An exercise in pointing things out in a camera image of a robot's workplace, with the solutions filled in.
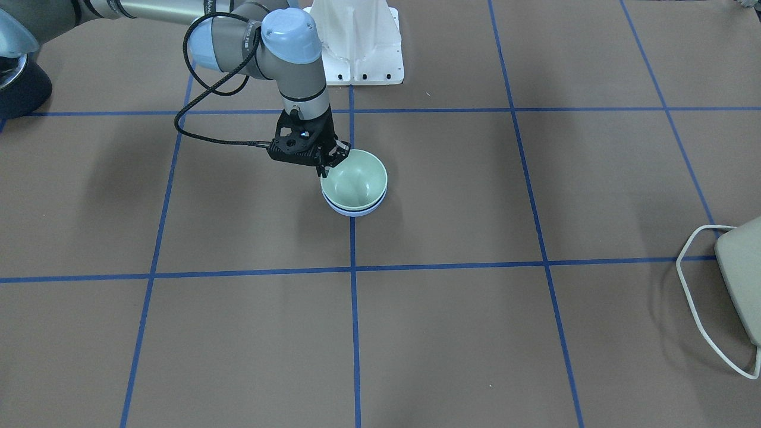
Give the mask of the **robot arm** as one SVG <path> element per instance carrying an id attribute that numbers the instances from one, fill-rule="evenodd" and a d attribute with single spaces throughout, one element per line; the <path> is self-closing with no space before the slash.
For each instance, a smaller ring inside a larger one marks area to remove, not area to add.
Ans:
<path id="1" fill-rule="evenodd" d="M 321 178 L 350 154 L 335 135 L 316 22 L 296 1 L 3 1 L 2 119 L 40 108 L 52 82 L 36 56 L 44 43 L 90 21 L 145 19 L 187 25 L 183 59 L 204 92 L 180 109 L 174 125 L 205 97 L 232 96 L 235 75 L 274 81 L 283 110 L 274 138 L 248 141 L 272 160 L 314 167 Z"/>

